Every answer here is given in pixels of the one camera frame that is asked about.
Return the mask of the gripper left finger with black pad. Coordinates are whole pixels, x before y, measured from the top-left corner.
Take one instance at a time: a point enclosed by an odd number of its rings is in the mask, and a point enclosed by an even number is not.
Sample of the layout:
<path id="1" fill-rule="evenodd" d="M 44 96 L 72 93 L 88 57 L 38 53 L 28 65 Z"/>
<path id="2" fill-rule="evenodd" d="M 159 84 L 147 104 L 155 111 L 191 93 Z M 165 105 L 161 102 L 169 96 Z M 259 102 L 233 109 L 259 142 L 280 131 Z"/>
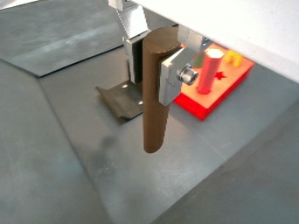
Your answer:
<path id="1" fill-rule="evenodd" d="M 144 9 L 129 0 L 107 0 L 116 10 L 116 21 L 123 32 L 123 43 L 128 57 L 129 80 L 143 79 L 143 39 L 149 32 Z"/>

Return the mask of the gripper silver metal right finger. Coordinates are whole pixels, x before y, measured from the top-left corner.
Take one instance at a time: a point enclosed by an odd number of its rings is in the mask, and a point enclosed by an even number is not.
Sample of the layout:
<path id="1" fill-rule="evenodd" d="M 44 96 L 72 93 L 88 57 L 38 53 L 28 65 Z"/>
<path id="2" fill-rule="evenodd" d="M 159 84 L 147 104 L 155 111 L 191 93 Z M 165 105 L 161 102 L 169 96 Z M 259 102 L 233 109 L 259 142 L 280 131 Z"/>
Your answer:
<path id="1" fill-rule="evenodd" d="M 197 72 L 191 62 L 212 44 L 212 41 L 184 26 L 177 29 L 177 41 L 183 48 L 160 64 L 159 102 L 167 106 L 181 91 L 181 85 L 188 86 L 196 81 Z"/>

